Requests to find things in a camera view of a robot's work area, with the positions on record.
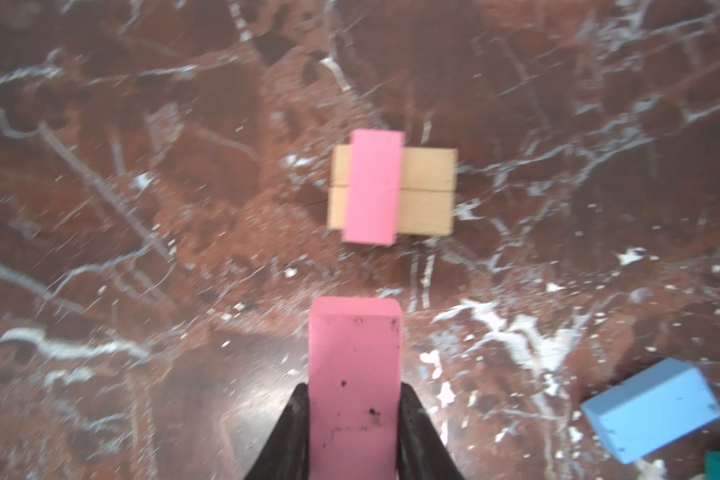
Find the pink block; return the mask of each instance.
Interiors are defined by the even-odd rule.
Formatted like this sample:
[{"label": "pink block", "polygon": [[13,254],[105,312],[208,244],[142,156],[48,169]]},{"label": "pink block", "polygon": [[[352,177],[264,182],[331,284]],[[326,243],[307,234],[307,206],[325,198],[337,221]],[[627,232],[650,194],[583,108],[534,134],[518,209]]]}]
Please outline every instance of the pink block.
[{"label": "pink block", "polygon": [[399,131],[352,132],[345,242],[394,244],[404,141]]},{"label": "pink block", "polygon": [[403,317],[394,299],[309,311],[309,479],[394,480]]}]

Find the wooden block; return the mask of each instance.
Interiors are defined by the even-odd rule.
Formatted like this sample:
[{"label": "wooden block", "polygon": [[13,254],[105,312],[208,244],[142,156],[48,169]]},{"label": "wooden block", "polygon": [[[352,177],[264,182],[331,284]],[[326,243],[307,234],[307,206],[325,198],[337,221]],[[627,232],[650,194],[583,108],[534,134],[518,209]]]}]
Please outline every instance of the wooden block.
[{"label": "wooden block", "polygon": [[[328,229],[341,230],[346,219],[347,187],[328,189]],[[446,236],[453,233],[454,194],[402,190],[398,200],[397,232]]]},{"label": "wooden block", "polygon": [[[331,165],[331,186],[349,186],[349,145],[336,145]],[[456,191],[458,151],[452,148],[403,149],[402,190]]]}]

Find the brown marble countertop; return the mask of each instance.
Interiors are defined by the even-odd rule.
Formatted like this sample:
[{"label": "brown marble countertop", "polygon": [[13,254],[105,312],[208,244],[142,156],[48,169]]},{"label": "brown marble countertop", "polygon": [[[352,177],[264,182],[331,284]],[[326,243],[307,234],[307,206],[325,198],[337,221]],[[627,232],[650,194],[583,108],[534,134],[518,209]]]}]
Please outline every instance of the brown marble countertop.
[{"label": "brown marble countertop", "polygon": [[[455,232],[326,232],[355,128],[457,148]],[[392,296],[470,480],[622,466],[581,402],[720,400],[720,0],[0,2],[0,478],[240,479],[320,295]]]}]

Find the pink block held by gripper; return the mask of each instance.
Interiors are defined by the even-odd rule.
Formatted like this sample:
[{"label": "pink block held by gripper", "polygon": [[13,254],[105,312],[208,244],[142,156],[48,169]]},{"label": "pink block held by gripper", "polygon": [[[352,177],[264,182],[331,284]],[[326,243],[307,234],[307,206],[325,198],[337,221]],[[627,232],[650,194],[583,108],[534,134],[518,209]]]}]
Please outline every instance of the pink block held by gripper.
[{"label": "pink block held by gripper", "polygon": [[343,241],[394,244],[404,141],[399,131],[352,132]]},{"label": "pink block held by gripper", "polygon": [[309,480],[394,480],[403,317],[394,299],[309,311]]}]

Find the blue block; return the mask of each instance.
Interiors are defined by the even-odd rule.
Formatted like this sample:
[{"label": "blue block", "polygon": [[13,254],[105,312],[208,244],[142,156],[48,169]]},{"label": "blue block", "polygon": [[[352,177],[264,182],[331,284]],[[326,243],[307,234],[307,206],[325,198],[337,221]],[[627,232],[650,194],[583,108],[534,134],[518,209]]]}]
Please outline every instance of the blue block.
[{"label": "blue block", "polygon": [[587,400],[581,410],[603,446],[623,464],[720,418],[701,372],[666,359]]}]

